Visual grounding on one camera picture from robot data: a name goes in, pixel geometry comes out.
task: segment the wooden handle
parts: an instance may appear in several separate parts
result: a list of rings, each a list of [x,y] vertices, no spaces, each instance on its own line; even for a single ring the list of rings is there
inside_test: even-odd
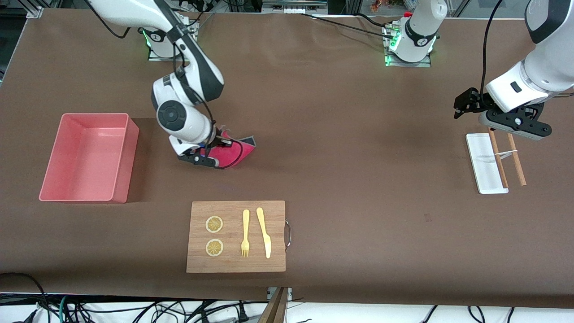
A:
[[[263,232],[263,235],[265,236],[267,235],[267,231],[265,231],[265,216],[263,215],[263,209],[258,207],[256,211],[259,225],[261,226],[261,232]]]
[[[243,239],[247,240],[247,231],[249,229],[249,210],[243,210]]]
[[[507,133],[508,141],[510,142],[510,150],[516,150],[516,144],[514,143],[514,137],[511,133]],[[520,186],[526,186],[526,178],[524,177],[524,172],[522,171],[522,164],[520,163],[520,158],[518,158],[518,152],[512,152],[512,160],[514,161],[514,167],[516,168],[516,174],[518,174],[518,180],[520,181]]]
[[[488,135],[490,136],[490,143],[492,144],[492,151],[494,152],[494,160],[496,160],[497,162],[497,167],[498,167],[498,172],[501,175],[501,180],[502,180],[502,187],[504,187],[505,189],[508,189],[508,181],[506,180],[506,174],[504,173],[504,167],[502,167],[502,160],[501,157],[499,155],[497,155],[498,151],[498,145],[497,145],[497,139],[496,137],[494,137],[494,132],[489,128],[488,129]]]

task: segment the yellow knife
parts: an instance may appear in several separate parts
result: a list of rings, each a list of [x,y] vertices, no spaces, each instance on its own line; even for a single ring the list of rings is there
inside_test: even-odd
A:
[[[263,209],[257,208],[257,218],[259,219],[259,225],[261,226],[261,232],[263,232],[263,242],[265,243],[265,257],[271,257],[271,237],[265,231],[265,216],[263,215]]]

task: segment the teal cable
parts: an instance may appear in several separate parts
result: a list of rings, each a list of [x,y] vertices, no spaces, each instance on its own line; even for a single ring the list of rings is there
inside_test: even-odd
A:
[[[66,300],[66,297],[68,297],[67,295],[62,297],[62,301],[60,302],[60,310],[58,311],[58,315],[60,317],[60,323],[64,323],[64,301]]]

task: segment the white tray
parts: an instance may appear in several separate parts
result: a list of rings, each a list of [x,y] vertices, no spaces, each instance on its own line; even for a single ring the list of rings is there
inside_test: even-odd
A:
[[[481,194],[508,193],[508,189],[502,187],[488,133],[469,133],[466,139],[478,192]]]

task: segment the wooden dowel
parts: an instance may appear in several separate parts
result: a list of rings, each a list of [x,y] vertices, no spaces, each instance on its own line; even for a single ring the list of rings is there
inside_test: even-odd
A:
[[[516,144],[514,143],[514,137],[511,133],[507,133],[508,141],[510,142],[510,150],[516,150]],[[518,152],[512,152],[512,160],[514,161],[514,167],[516,168],[516,174],[518,174],[518,180],[520,181],[520,186],[526,186],[526,178],[524,177],[524,172],[522,171],[522,164],[520,163],[520,158],[518,158]]]
[[[492,144],[492,151],[494,152],[494,160],[497,162],[498,172],[500,173],[502,180],[502,187],[508,189],[508,181],[506,180],[506,174],[504,173],[504,168],[502,167],[502,160],[498,153],[497,139],[494,137],[494,132],[489,128],[488,135],[490,136],[490,143]]]

